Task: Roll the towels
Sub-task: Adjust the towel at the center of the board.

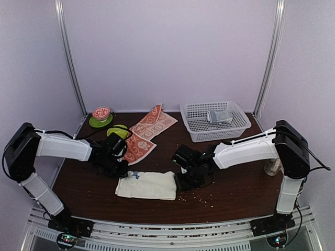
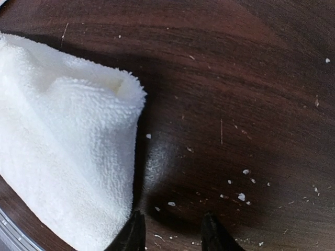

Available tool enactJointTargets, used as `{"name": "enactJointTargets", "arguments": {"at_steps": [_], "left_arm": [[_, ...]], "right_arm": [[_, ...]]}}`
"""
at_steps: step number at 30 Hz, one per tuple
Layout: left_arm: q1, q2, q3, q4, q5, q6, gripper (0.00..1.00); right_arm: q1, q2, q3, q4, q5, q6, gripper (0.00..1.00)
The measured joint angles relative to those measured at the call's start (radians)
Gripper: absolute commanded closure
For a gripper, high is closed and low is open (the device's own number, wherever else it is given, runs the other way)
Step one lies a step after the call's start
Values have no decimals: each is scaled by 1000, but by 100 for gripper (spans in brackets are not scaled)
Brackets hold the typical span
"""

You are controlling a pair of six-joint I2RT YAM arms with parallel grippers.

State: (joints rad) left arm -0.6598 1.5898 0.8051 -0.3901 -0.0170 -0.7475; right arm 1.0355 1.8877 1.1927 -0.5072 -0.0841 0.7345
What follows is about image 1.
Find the white towel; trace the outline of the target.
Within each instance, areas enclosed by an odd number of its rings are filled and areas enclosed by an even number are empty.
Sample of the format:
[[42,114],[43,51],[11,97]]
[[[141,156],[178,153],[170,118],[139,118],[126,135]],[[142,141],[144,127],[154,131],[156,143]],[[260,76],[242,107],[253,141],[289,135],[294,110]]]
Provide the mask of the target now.
[[135,172],[119,179],[115,195],[124,198],[175,200],[176,182],[172,171]]

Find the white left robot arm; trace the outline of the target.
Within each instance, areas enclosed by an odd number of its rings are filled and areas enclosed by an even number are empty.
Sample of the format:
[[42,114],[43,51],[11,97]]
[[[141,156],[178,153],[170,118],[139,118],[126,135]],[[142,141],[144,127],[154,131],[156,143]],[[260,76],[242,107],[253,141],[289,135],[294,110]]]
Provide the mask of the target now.
[[7,177],[22,186],[62,231],[70,232],[75,228],[72,213],[39,175],[36,164],[44,158],[72,159],[97,166],[107,177],[123,178],[128,172],[128,162],[123,159],[127,149],[126,140],[116,133],[94,141],[90,135],[74,137],[24,122],[3,150],[2,166]]

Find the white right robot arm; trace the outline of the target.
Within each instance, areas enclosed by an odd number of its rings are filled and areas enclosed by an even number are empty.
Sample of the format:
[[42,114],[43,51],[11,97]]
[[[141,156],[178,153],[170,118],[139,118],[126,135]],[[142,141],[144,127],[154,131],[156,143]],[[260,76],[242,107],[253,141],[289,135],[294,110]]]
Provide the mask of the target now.
[[266,160],[265,172],[274,176],[283,172],[275,214],[268,225],[279,231],[288,223],[304,179],[310,172],[307,140],[287,121],[279,120],[275,127],[240,140],[210,145],[202,153],[182,144],[172,156],[181,169],[175,175],[178,189],[188,191],[205,183],[205,177],[218,169]]

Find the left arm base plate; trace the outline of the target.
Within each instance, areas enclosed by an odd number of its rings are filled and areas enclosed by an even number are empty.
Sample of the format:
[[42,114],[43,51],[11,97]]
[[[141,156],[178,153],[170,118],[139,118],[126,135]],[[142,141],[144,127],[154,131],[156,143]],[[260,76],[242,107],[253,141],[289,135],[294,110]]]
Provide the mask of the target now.
[[59,232],[68,233],[75,237],[90,237],[93,226],[93,221],[78,218],[72,218],[70,220],[70,224],[68,225],[61,225],[56,223],[54,220],[50,220],[48,223],[48,228]]

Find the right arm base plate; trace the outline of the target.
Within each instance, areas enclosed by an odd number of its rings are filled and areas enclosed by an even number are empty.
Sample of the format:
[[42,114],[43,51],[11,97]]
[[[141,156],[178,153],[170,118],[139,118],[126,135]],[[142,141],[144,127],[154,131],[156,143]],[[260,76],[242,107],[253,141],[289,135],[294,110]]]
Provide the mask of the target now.
[[273,215],[250,222],[253,236],[268,235],[284,231],[295,226],[291,215]]

